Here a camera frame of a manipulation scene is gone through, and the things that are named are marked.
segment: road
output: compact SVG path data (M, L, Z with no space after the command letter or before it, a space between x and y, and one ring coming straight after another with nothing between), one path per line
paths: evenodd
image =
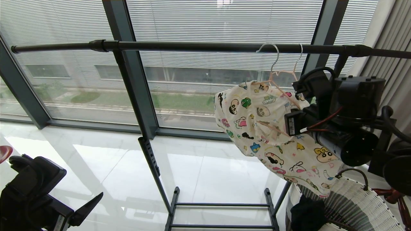
M136 116L132 111L65 106L47 106L47 110L49 111L50 115L56 119L84 120L132 125L137 124ZM9 102L0 103L0 112L12 115L25 114L24 110L20 107L19 104ZM157 118L161 127L221 131L217 127L214 117L158 113Z

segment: gray curtain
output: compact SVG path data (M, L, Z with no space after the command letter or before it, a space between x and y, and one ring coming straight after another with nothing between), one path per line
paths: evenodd
M375 45L378 49L411 51L411 1L395 1L387 22ZM381 105L394 109L396 127L411 132L411 60L370 57L360 76L377 76L386 80Z

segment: laundry basket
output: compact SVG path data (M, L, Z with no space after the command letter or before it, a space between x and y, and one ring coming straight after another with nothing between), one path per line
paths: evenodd
M342 177L348 170L360 172L365 179L365 185L357 181ZM334 186L327 198L320 198L306 187L292 184L289 190L286 214L286 230L291 230L291 208L298 204L304 195L314 201L324 200L325 214L329 220L344 224L357 231L402 231L394 215L383 199L376 192L368 188L366 175L358 169L345 169L336 176ZM346 230L338 225L326 223L320 231Z

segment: barcode sticker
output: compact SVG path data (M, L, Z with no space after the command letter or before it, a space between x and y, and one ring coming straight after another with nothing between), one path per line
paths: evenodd
M288 119L288 125L290 128L290 136L293 136L296 133L295 128L294 128L294 118Z

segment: tile floor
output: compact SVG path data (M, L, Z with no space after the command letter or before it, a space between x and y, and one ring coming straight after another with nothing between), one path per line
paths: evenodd
M50 195L78 209L104 192L103 199L83 224L71 227L70 231L164 230L167 210L138 137L58 127L38 130L33 125L0 123L0 144L12 146L13 155L27 154L32 158L41 155L67 170ZM256 158L242 155L229 142L158 136L151 144L169 200L178 186L180 202L265 203L263 192L268 187L275 203L285 184ZM15 175L8 164L1 164L0 188ZM387 188L376 176L371 176L370 182L373 187ZM285 206L277 219L284 230ZM174 223L270 225L270 219L265 208L179 208Z

